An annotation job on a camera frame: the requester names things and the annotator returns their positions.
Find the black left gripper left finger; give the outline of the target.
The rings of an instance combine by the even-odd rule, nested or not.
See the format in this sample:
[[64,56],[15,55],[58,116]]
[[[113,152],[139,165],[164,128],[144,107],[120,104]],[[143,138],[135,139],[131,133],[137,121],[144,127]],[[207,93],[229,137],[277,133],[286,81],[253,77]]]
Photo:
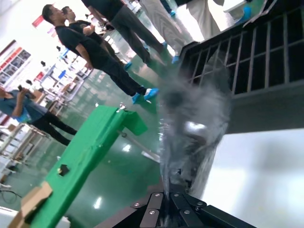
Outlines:
[[164,200],[164,187],[152,185],[145,197],[136,200],[110,218],[96,225],[97,228],[155,228]]

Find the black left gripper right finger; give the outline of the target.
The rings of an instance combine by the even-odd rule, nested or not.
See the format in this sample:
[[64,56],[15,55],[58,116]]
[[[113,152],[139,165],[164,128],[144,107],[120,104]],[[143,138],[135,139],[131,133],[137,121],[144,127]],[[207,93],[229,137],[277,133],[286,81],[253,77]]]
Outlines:
[[190,196],[180,188],[170,189],[171,228],[254,228],[206,202]]

